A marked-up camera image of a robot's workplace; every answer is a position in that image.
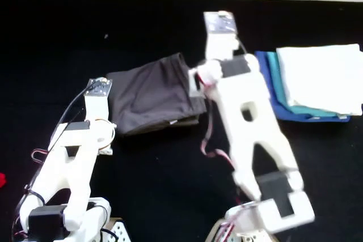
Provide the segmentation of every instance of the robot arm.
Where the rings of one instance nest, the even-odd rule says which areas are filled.
[[[19,211],[28,241],[100,241],[111,207],[103,198],[90,198],[89,183],[96,157],[112,155],[115,126],[108,121],[107,102],[111,85],[106,78],[90,80],[84,93],[85,121],[56,128],[48,156]],[[68,203],[45,206],[63,188],[71,191]]]
[[[243,237],[312,222],[313,209],[303,191],[290,144],[276,121],[257,59],[251,54],[233,56],[239,40],[231,13],[206,12],[204,16],[206,62],[189,71],[189,89],[191,96],[204,95],[218,105],[230,144],[234,181],[252,200],[227,211],[226,221],[235,234]],[[270,154],[279,172],[255,177],[252,160],[256,144]]]

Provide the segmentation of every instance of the folded towel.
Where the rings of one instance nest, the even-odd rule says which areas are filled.
[[[307,113],[318,117],[336,116],[336,113],[326,112],[320,109],[313,109],[305,106],[290,106],[286,101],[284,86],[282,85],[280,65],[278,64],[277,54],[275,52],[267,52],[267,59],[277,100],[286,109],[293,113]]]
[[[362,115],[359,45],[278,48],[277,55],[289,106]]]
[[[340,119],[338,116],[333,117],[313,117],[310,114],[295,114],[291,111],[287,110],[282,104],[280,104],[277,100],[277,96],[275,90],[273,88],[272,77],[270,74],[269,63],[267,52],[257,51],[255,53],[259,64],[260,71],[263,74],[269,93],[270,93],[270,102],[273,108],[273,111],[278,119],[281,120],[289,120],[289,121],[298,121],[298,122],[348,122],[350,120],[350,116],[345,119]]]

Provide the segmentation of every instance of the black cable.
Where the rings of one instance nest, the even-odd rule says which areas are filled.
[[[95,87],[96,84],[100,84],[99,80],[95,80],[94,82],[92,82],[90,85],[87,85],[86,88],[84,88],[77,96],[75,96],[75,98],[68,104],[67,108],[64,110],[61,118],[59,119],[56,127],[53,130],[52,136],[50,137],[50,141],[52,140],[54,134],[57,131],[58,126],[63,122],[64,118],[66,117],[68,111],[70,110],[70,108],[73,106],[73,104],[87,91],[89,91],[91,88]]]
[[[110,230],[104,228],[101,229],[101,232],[106,232],[109,235],[112,235],[115,238],[115,242],[118,242],[119,237],[114,232],[111,232]]]
[[[45,200],[44,200],[44,198],[40,194],[36,193],[35,191],[33,191],[31,189],[26,189],[26,191],[27,191],[28,194],[34,195],[38,199],[40,199],[40,201],[43,204],[43,206],[45,206]]]
[[[95,205],[95,206],[93,206],[92,207],[92,209],[93,208],[96,208],[96,207],[101,207],[104,211],[105,211],[105,213],[106,213],[106,219],[105,219],[105,221],[104,221],[104,223],[103,223],[103,225],[102,225],[102,228],[101,228],[101,230],[100,230],[100,242],[103,242],[102,240],[102,232],[106,232],[106,233],[108,233],[108,234],[110,234],[110,235],[112,235],[114,238],[115,238],[115,242],[117,242],[118,240],[119,240],[119,237],[115,234],[115,233],[113,233],[113,232],[111,232],[111,231],[109,231],[108,229],[105,229],[105,228],[103,228],[105,225],[106,225],[106,223],[107,223],[107,218],[108,218],[108,212],[107,212],[107,209],[105,208],[105,207],[103,207],[102,205]]]

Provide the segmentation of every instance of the black felt surface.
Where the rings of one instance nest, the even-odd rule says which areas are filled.
[[[2,113],[0,241],[23,185],[36,170],[29,157],[48,138],[68,102],[88,78],[127,70],[182,52],[188,64],[204,56],[203,11],[235,15],[247,50],[278,46],[363,44],[363,4],[266,0],[0,0]],[[81,107],[78,104],[74,111]],[[228,148],[220,119],[211,147]],[[316,213],[313,224],[281,241],[362,241],[363,119],[348,124],[280,123],[290,140]],[[231,169],[199,151],[206,116],[194,128],[117,139],[100,156],[93,196],[110,200],[132,241],[204,241],[235,204]],[[257,152],[256,173],[273,164]]]

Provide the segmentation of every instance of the gray garment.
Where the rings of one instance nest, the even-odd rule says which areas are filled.
[[[108,73],[113,80],[108,101],[117,133],[198,124],[206,107],[203,98],[189,97],[188,69],[177,53],[129,71]]]

